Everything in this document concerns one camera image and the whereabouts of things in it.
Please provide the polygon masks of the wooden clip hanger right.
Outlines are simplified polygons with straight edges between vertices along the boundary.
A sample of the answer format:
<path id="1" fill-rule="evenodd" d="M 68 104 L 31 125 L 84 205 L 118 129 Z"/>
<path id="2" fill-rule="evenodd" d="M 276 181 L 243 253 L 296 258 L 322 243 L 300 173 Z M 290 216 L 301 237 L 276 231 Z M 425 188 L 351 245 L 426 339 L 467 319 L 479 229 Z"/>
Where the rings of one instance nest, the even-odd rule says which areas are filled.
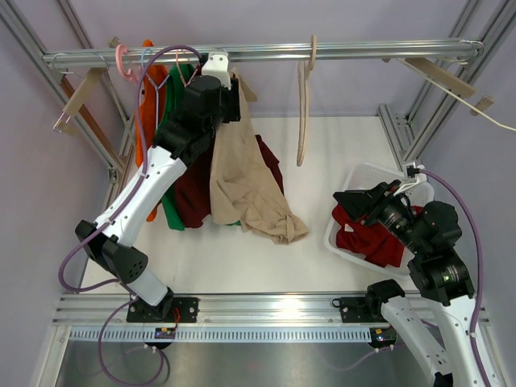
<path id="1" fill-rule="evenodd" d="M 420 77 L 423 77 L 447 96 L 452 97 L 460 104 L 469 108 L 470 115 L 481 116 L 497 127 L 508 131 L 515 131 L 514 127 L 500 123 L 485 113 L 494 104 L 493 98 L 480 94 L 473 85 L 439 67 L 435 62 L 426 57 L 397 58 L 397 61 L 417 73 Z"/>

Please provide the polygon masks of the aluminium frame posts left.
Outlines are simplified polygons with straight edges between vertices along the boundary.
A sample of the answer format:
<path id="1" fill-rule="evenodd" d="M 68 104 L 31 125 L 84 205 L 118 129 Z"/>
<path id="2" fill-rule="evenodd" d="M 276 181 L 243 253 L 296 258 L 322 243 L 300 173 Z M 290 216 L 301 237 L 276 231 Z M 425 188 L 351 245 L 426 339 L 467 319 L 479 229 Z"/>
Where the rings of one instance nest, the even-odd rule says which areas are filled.
<path id="1" fill-rule="evenodd" d="M 60 257 L 77 242 L 78 221 L 99 214 L 107 173 L 118 161 L 110 148 L 123 125 L 108 95 L 98 95 L 97 133 L 54 124 L 69 100 L 71 78 L 51 69 L 46 47 L 16 1 L 1 3 L 1 255 Z"/>

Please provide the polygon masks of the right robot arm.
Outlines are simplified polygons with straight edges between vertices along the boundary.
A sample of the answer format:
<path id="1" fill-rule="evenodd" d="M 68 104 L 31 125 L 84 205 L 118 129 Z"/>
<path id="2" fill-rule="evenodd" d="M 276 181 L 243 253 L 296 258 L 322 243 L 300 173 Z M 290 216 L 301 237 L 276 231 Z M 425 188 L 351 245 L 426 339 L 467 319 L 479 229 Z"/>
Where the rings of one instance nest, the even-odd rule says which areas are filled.
<path id="1" fill-rule="evenodd" d="M 462 236 L 454 206 L 428 202 L 415 214 L 396 189 L 400 181 L 372 189 L 334 193 L 353 221 L 378 223 L 414 257 L 410 278 L 426 299 L 437 322 L 440 341 L 413 312 L 395 280 L 370 285 L 364 296 L 366 314 L 389 323 L 427 375 L 430 386 L 498 386 L 500 379 L 478 328 L 480 288 L 472 283 L 455 250 Z"/>

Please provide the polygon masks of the aluminium frame posts right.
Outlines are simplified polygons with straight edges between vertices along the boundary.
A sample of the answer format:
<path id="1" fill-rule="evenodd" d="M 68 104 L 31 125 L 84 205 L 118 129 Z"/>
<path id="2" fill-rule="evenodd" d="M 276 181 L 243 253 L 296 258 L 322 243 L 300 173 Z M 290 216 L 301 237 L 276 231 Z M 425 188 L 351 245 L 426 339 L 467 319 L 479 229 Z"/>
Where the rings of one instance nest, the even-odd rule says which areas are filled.
<path id="1" fill-rule="evenodd" d="M 480 49 L 476 57 L 466 60 L 465 64 L 458 64 L 456 58 L 437 60 L 435 64 L 473 85 L 514 30 L 514 1 L 467 1 L 448 36 L 479 41 Z M 422 156 L 424 149 L 458 105 L 453 97 L 426 81 L 406 113 L 394 112 L 389 104 L 378 106 L 377 114 L 398 169 L 404 163 Z"/>

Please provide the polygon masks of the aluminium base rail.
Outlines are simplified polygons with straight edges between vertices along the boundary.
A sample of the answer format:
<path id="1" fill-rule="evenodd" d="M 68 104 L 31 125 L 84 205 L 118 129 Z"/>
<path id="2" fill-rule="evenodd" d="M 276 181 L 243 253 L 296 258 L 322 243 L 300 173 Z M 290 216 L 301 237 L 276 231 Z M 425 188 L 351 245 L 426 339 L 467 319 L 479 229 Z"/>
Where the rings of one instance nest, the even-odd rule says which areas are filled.
<path id="1" fill-rule="evenodd" d="M 198 327 L 332 327 L 342 323 L 333 293 L 196 294 Z M 60 298 L 53 326 L 100 326 L 118 307 L 112 323 L 126 323 L 127 294 L 70 294 Z"/>

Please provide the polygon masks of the bright red t shirt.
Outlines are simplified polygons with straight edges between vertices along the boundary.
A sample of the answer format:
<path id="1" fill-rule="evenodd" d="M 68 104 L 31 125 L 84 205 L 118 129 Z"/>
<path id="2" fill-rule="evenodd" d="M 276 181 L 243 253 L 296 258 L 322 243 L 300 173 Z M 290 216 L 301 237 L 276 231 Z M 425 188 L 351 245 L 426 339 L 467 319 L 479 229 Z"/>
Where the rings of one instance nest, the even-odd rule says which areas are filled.
<path id="1" fill-rule="evenodd" d="M 353 221 L 350 215 L 337 204 L 331 212 L 332 222 L 327 228 L 326 245 L 335 254 L 380 271 L 392 269 L 401 272 L 415 254 L 403 245 L 380 223 L 366 226 L 360 220 Z"/>

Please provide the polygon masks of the wooden clip hanger left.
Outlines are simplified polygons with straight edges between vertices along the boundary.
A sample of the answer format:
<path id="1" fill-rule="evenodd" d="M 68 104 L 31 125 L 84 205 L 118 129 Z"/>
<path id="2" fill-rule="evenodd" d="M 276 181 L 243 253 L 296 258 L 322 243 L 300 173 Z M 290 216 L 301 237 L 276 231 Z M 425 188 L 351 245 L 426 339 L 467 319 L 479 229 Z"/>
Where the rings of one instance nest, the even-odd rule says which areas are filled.
<path id="1" fill-rule="evenodd" d="M 57 119 L 52 130 L 61 133 L 67 128 L 71 119 L 74 119 L 80 113 L 88 97 L 93 93 L 95 86 L 100 82 L 104 73 L 109 69 L 109 64 L 106 59 L 98 52 L 92 52 L 93 56 L 98 57 L 102 64 L 99 67 L 90 68 L 85 76 L 81 78 L 81 82 L 76 89 L 72 89 L 71 84 L 67 79 L 67 75 L 74 75 L 74 72 L 68 70 L 62 71 L 62 78 L 60 86 L 64 91 L 69 91 L 69 100 L 64 105 L 60 117 Z"/>

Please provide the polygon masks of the wooden clip hanger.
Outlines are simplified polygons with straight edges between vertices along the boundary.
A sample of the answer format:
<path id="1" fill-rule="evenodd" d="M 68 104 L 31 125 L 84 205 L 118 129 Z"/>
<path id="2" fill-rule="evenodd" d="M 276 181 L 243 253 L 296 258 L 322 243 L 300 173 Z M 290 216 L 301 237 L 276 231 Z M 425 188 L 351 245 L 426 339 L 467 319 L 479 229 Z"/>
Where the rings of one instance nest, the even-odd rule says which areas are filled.
<path id="1" fill-rule="evenodd" d="M 64 91 L 69 91 L 69 100 L 64 105 L 60 117 L 57 119 L 52 130 L 61 133 L 67 128 L 71 119 L 74 119 L 80 113 L 88 97 L 93 93 L 95 86 L 100 82 L 104 73 L 109 69 L 109 64 L 106 59 L 98 52 L 92 52 L 93 56 L 98 57 L 102 64 L 99 67 L 90 68 L 85 76 L 81 78 L 81 82 L 76 89 L 72 89 L 71 84 L 67 79 L 67 75 L 74 75 L 74 72 L 68 70 L 62 71 L 62 78 L 60 86 Z"/>
<path id="2" fill-rule="evenodd" d="M 426 57 L 397 58 L 397 61 L 417 73 L 420 77 L 423 77 L 447 96 L 452 97 L 460 104 L 469 108 L 470 115 L 481 116 L 497 127 L 508 131 L 515 131 L 514 127 L 500 123 L 485 113 L 494 104 L 493 98 L 480 94 L 473 85 L 439 67 L 435 62 Z"/>

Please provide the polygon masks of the pink plastic hanger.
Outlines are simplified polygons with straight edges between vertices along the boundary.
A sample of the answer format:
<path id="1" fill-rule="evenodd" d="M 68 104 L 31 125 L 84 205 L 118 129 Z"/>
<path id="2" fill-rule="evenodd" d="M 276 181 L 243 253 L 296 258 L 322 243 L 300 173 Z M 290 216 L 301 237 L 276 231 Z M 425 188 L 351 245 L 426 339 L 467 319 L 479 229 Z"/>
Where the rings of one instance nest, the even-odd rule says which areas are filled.
<path id="1" fill-rule="evenodd" d="M 127 92 L 127 100 L 130 108 L 135 107 L 135 92 L 141 73 L 141 54 L 144 47 L 128 47 L 126 44 L 118 44 L 115 48 L 115 68 L 118 75 L 130 86 Z"/>

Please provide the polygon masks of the dark maroon t shirt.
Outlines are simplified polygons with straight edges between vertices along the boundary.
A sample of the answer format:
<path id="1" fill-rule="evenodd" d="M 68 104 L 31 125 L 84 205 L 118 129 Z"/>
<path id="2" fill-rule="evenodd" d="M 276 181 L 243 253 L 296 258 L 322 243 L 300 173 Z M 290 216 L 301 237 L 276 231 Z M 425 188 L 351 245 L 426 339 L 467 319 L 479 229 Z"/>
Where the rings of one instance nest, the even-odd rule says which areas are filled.
<path id="1" fill-rule="evenodd" d="M 239 86 L 247 102 L 255 102 L 256 95 L 239 80 Z M 264 163 L 272 173 L 281 193 L 284 193 L 283 176 L 279 160 L 274 156 L 260 135 L 255 135 Z M 210 168 L 214 143 L 203 152 L 186 172 L 169 188 L 162 198 L 162 206 L 169 229 L 184 231 L 199 228 L 210 210 Z"/>

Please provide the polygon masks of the metal clothes rail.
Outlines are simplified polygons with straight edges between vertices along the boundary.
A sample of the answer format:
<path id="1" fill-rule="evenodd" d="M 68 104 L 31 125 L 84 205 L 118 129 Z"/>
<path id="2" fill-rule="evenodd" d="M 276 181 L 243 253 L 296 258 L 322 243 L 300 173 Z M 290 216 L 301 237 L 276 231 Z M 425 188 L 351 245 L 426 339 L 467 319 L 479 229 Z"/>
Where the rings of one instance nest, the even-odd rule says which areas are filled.
<path id="1" fill-rule="evenodd" d="M 144 48 L 141 60 L 146 63 L 150 58 L 163 50 L 162 47 Z M 316 60 L 359 60 L 359 59 L 391 59 L 409 57 L 428 57 L 437 59 L 468 60 L 476 57 L 480 49 L 477 40 L 463 38 L 447 38 L 441 40 L 401 40 L 317 44 Z M 310 54 L 310 43 L 297 44 L 233 44 L 224 47 L 215 45 L 197 46 L 194 48 L 201 58 L 207 58 L 209 52 L 224 51 L 232 62 L 258 61 L 299 61 L 307 60 Z M 74 69 L 99 67 L 102 61 L 92 55 L 98 52 L 109 66 L 115 65 L 115 48 L 82 49 L 71 52 L 49 52 L 43 54 L 43 61 L 51 69 Z M 177 59 L 183 62 L 197 62 L 197 55 L 180 49 L 162 54 L 155 63 L 172 64 Z"/>

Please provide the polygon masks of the green t shirt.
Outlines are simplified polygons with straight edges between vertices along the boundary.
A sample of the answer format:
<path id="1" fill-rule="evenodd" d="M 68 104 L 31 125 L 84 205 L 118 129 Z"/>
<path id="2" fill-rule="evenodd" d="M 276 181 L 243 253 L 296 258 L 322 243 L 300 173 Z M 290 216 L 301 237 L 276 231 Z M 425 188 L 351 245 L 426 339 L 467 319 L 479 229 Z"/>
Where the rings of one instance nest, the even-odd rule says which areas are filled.
<path id="1" fill-rule="evenodd" d="M 187 81 L 194 74 L 194 67 L 191 64 L 181 64 L 180 69 L 173 67 L 169 71 L 164 113 L 159 129 L 184 97 L 185 87 L 180 73 Z M 213 150 L 214 140 L 162 197 L 161 204 L 171 230 L 184 231 L 186 228 L 199 228 L 211 213 L 210 172 Z"/>

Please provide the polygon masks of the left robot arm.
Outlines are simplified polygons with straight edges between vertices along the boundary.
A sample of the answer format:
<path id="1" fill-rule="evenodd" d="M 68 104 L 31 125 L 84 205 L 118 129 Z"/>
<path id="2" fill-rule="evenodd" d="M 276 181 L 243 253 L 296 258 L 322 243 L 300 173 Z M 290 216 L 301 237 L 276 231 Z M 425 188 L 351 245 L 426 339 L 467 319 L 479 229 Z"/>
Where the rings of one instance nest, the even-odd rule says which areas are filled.
<path id="1" fill-rule="evenodd" d="M 172 320 L 178 304 L 150 269 L 148 257 L 135 248 L 137 236 L 166 191 L 208 149 L 218 128 L 240 118 L 236 76 L 227 85 L 214 76 L 196 76 L 155 134 L 146 163 L 110 208 L 94 222 L 82 220 L 76 227 L 87 256 L 137 297 L 135 311 L 146 320 Z"/>

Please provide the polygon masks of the aluminium frame posts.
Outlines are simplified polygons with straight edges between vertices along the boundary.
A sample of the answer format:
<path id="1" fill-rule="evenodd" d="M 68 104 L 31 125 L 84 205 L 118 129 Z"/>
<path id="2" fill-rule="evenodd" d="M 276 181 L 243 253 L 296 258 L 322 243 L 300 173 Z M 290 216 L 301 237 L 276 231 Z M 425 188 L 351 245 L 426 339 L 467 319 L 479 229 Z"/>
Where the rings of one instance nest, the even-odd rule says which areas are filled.
<path id="1" fill-rule="evenodd" d="M 78 221 L 99 214 L 107 173 L 118 161 L 110 148 L 123 125 L 108 95 L 98 95 L 97 133 L 54 124 L 69 100 L 71 78 L 51 69 L 46 47 L 16 1 L 1 3 L 1 255 L 60 257 L 77 242 Z"/>
<path id="2" fill-rule="evenodd" d="M 435 64 L 473 85 L 514 30 L 514 1 L 467 1 L 448 36 L 479 41 L 480 49 L 476 57 L 466 60 L 465 64 L 458 64 L 456 58 L 437 60 Z M 422 156 L 424 149 L 458 105 L 453 97 L 426 81 L 406 113 L 394 112 L 389 104 L 378 106 L 377 114 L 398 169 L 404 163 Z"/>

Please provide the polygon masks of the beige t shirt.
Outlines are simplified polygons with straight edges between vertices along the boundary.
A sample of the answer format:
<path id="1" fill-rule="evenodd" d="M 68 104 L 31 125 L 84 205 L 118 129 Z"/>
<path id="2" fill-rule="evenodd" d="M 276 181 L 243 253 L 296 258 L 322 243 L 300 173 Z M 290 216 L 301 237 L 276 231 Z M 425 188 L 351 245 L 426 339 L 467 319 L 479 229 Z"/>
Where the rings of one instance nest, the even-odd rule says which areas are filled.
<path id="1" fill-rule="evenodd" d="M 241 85 L 241 119 L 224 123 L 214 139 L 210 167 L 210 214 L 214 223 L 241 223 L 244 231 L 290 244 L 309 234 L 309 228 L 289 207 L 272 171 L 266 165 L 253 129 L 248 100 Z"/>

